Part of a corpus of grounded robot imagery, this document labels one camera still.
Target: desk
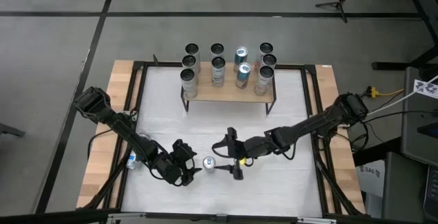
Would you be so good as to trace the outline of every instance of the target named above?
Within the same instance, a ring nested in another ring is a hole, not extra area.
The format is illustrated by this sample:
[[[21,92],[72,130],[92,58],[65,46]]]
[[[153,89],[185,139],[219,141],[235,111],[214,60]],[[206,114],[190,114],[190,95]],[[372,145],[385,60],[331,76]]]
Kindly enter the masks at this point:
[[[116,60],[114,62],[112,74],[106,91],[111,97],[111,105],[115,111],[122,111],[124,108],[129,80],[131,79],[131,72],[134,64],[134,61],[129,60]],[[318,86],[320,88],[322,106],[323,108],[326,108],[330,106],[335,98],[339,95],[333,69],[331,66],[317,65],[315,66],[315,70],[318,76]],[[134,76],[136,77],[137,81],[133,87],[131,102],[128,103],[130,108],[135,105],[138,96],[138,87],[141,76],[140,72],[141,71],[138,71],[137,75]],[[317,105],[310,74],[307,74],[307,79],[309,82],[309,92],[311,95],[311,107],[313,113],[316,113]],[[108,127],[106,125],[99,124],[97,126],[96,133],[105,131],[107,129]],[[346,131],[342,129],[339,130],[339,133],[347,136]],[[114,132],[109,132],[99,136],[94,140],[90,159],[88,160],[88,165],[84,175],[81,192],[77,201],[77,207],[86,205],[107,179],[110,173],[109,171],[112,164],[116,139],[117,135]],[[353,203],[353,205],[359,211],[364,213],[365,207],[363,205],[361,191],[357,181],[355,164],[352,159],[349,142],[336,136],[332,139],[330,146],[337,183],[346,194],[347,198],[349,198],[349,200]],[[118,195],[119,186],[120,177],[114,184],[112,196],[109,201],[109,207],[116,206],[116,198]],[[334,213],[335,209],[333,205],[331,189],[327,183],[325,183],[325,189],[328,210],[330,213]]]

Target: soda can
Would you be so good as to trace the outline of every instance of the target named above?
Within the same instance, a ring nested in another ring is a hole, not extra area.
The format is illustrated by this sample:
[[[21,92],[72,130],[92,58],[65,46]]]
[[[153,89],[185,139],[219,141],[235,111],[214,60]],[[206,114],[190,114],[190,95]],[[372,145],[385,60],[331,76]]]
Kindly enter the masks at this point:
[[[272,69],[275,69],[276,66],[276,57],[272,54],[267,54],[263,57],[263,60],[261,61],[261,67],[263,66],[269,66]]]
[[[273,51],[274,51],[274,47],[270,43],[264,42],[264,43],[260,44],[259,57],[255,61],[255,66],[254,66],[254,69],[256,72],[259,71],[259,69],[262,65],[261,62],[263,61],[263,57],[269,53],[272,53]]]
[[[238,70],[235,85],[239,88],[246,88],[251,73],[251,65],[246,62],[240,63]]]
[[[215,166],[216,166],[216,161],[214,160],[213,157],[207,156],[206,158],[204,158],[203,167],[208,173],[213,173]]]
[[[196,58],[196,70],[199,74],[201,72],[201,58],[199,57],[199,47],[194,43],[185,46],[185,54]]]
[[[196,83],[199,83],[198,65],[196,64],[196,58],[193,55],[186,55],[184,56],[181,63],[183,64],[183,69],[192,69],[195,74]]]
[[[192,69],[184,69],[180,74],[181,83],[184,89],[184,95],[187,98],[195,98],[198,94],[198,86],[196,85],[196,76]]]
[[[223,58],[224,56],[224,46],[220,43],[215,43],[210,48],[211,58],[214,59],[216,57]]]
[[[246,58],[248,57],[248,49],[246,47],[238,47],[235,51],[234,56],[234,72],[236,73],[239,69],[240,63],[246,62]]]
[[[211,84],[214,87],[222,87],[225,82],[225,60],[216,57],[211,61]]]
[[[128,161],[126,163],[126,167],[128,169],[139,169],[141,165],[141,162],[137,158],[137,154],[134,152],[134,150],[131,151],[131,154],[129,154]]]
[[[274,77],[274,69],[270,66],[262,66],[259,71],[259,77],[255,83],[254,92],[256,95],[265,95],[269,85]]]

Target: wooden stand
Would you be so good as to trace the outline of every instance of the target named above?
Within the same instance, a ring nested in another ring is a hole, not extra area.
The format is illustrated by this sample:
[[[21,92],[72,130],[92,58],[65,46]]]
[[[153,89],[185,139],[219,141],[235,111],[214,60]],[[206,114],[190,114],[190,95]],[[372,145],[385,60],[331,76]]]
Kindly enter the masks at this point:
[[[211,84],[211,63],[201,62],[201,73],[199,74],[198,94],[195,98],[187,98],[181,87],[181,100],[185,111],[189,111],[189,101],[239,101],[251,103],[264,103],[266,114],[269,114],[276,101],[275,76],[265,95],[255,94],[254,87],[257,82],[258,74],[254,71],[254,64],[251,64],[251,74],[249,75],[246,88],[238,88],[235,85],[237,73],[233,70],[234,63],[225,64],[225,83],[222,87],[214,87]]]

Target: blue can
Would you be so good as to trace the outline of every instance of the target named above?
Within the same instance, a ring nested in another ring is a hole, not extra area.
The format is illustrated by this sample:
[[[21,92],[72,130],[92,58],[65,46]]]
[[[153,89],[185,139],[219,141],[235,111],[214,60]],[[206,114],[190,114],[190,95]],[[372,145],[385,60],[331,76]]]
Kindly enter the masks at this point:
[[[235,85],[239,88],[246,88],[248,85],[249,74],[251,73],[251,65],[243,62],[240,63],[237,72],[237,79],[235,80]]]
[[[246,62],[248,57],[248,49],[246,47],[238,47],[234,56],[234,72],[236,73],[240,63]]]

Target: sticker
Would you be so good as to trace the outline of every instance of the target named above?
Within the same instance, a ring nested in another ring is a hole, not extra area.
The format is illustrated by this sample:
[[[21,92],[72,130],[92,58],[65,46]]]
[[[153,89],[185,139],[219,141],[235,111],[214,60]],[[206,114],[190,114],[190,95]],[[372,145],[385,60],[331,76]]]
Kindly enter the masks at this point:
[[[427,82],[415,80],[415,82],[413,84],[413,91],[420,89],[425,84],[427,84]],[[423,89],[417,91],[417,93],[438,99],[438,85],[427,84],[426,86],[423,87]]]

